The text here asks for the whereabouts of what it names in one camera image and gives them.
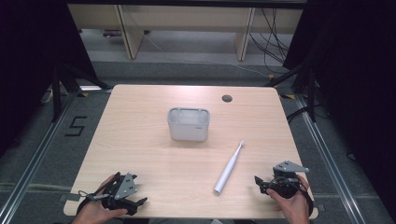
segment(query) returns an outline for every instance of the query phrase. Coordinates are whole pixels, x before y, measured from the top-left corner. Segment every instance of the wooden table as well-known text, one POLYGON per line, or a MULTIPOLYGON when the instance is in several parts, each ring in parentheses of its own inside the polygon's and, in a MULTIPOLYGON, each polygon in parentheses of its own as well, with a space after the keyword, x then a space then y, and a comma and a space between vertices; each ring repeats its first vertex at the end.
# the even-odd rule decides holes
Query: wooden table
MULTIPOLYGON (((254 175, 271 181, 272 167, 284 160, 301 164, 273 88, 118 85, 72 193, 94 192, 110 175, 131 172, 138 192, 128 199, 148 197, 133 217, 281 218, 272 209, 276 203, 260 194, 254 175), (223 95, 233 100, 226 103, 223 95), (173 140, 167 124, 172 107, 207 109, 207 140, 173 140), (242 139, 246 144, 218 195, 213 188, 242 139)), ((67 201, 64 212, 73 216, 78 205, 67 201)), ((315 209, 311 218, 317 215, 315 209)))

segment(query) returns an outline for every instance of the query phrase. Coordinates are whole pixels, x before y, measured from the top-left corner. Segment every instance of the gray floor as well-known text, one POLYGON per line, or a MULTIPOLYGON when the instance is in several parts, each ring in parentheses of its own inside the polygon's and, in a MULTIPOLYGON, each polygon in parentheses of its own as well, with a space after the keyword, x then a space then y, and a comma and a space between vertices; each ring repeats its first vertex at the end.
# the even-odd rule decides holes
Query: gray floor
MULTIPOLYGON (((243 62, 236 60, 233 34, 156 32, 146 35, 137 58, 129 60, 120 37, 105 38, 100 30, 83 30, 81 37, 99 78, 108 84, 148 83, 148 84, 190 84, 192 80, 200 85, 240 85, 260 86, 269 81, 268 75, 286 72, 281 64, 257 49, 249 42, 247 57, 243 62), (161 74, 167 71, 168 77, 161 74)), ((281 35, 288 45, 291 35, 281 35)), ((275 47, 270 48, 279 57, 275 47)), ((278 85, 280 94, 288 94, 292 78, 278 85)), ((71 189, 78 168, 85 156, 95 127, 106 106, 109 93, 89 93, 85 97, 73 98, 59 131, 50 142, 49 150, 29 188, 15 211, 10 223, 67 223, 72 217, 63 214, 61 200, 71 189), (75 116, 85 116, 77 125, 84 125, 80 137, 66 137, 76 130, 69 128, 75 116)), ((285 115, 299 107, 296 100, 281 99, 285 115)), ((50 127, 51 104, 43 104, 35 119, 21 135, 21 144, 7 151, 0 159, 0 204, 8 199, 13 186, 18 183, 30 159, 40 147, 50 127)), ((351 190, 366 223, 394 223, 385 207, 376 196, 370 182, 359 165, 346 157, 347 146, 338 134, 324 108, 316 109, 317 125, 332 153, 336 165, 346 185, 351 190)), ((309 167, 308 179, 319 216, 313 223, 354 223, 343 204, 329 169, 318 150, 303 116, 290 123, 296 146, 303 164, 309 167)), ((258 223, 286 223, 285 220, 256 220, 258 223)), ((211 220, 152 219, 151 223, 210 223, 211 220)), ((108 223, 120 223, 111 220, 108 223)))

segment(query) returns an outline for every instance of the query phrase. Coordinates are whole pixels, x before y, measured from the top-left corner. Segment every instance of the finger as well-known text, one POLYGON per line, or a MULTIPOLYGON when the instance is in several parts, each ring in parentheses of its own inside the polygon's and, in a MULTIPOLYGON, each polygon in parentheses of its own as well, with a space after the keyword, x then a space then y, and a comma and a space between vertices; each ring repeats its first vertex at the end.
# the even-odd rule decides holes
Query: finger
POLYGON ((282 200, 284 200, 284 198, 282 198, 282 196, 280 196, 276 191, 274 191, 273 189, 267 189, 267 193, 271 196, 271 198, 273 198, 277 203, 281 203, 282 200))
POLYGON ((301 185, 303 185, 306 190, 309 189, 308 182, 306 182, 306 180, 301 175, 297 175, 297 179, 300 180, 301 185))

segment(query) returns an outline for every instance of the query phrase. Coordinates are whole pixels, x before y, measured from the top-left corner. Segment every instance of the metal bar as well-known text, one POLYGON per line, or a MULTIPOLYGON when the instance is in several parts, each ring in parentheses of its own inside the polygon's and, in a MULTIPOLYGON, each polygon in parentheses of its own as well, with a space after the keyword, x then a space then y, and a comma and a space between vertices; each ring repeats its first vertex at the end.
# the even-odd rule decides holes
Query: metal bar
POLYGON ((50 144, 57 133, 60 125, 64 120, 64 115, 66 114, 68 108, 76 99, 77 93, 69 93, 65 102, 64 102, 64 110, 60 114, 59 118, 51 123, 49 129, 47 130, 46 135, 44 136, 43 140, 41 141, 38 149, 35 152, 35 155, 30 160, 29 164, 27 165, 25 171, 23 172, 20 180, 15 185, 15 188, 12 190, 11 194, 8 196, 6 203, 1 208, 0 212, 0 220, 2 224, 8 224, 12 217, 14 216, 15 212, 17 211, 18 206, 23 199, 26 190, 29 188, 30 183, 32 182, 35 174, 40 167, 41 162, 44 160, 50 144))
MULTIPOLYGON (((306 106, 306 103, 302 95, 296 94, 296 101, 297 101, 297 105, 300 108, 306 106)), ((314 138, 320 156, 322 157, 326 165, 330 177, 332 178, 332 182, 334 183, 334 186, 337 189, 338 194, 340 195, 341 201, 343 202, 344 207, 346 208, 346 212, 348 213, 352 223, 356 223, 356 224, 367 223, 363 217, 363 214, 359 208, 358 203, 353 197, 349 187, 347 186, 345 179, 343 178, 340 170, 338 169, 337 164, 332 158, 332 153, 328 149, 323 137, 321 136, 317 124, 315 122, 312 122, 311 118, 309 118, 309 115, 306 112, 303 113, 303 116, 304 116, 305 124, 308 127, 309 132, 311 132, 312 137, 314 138)))

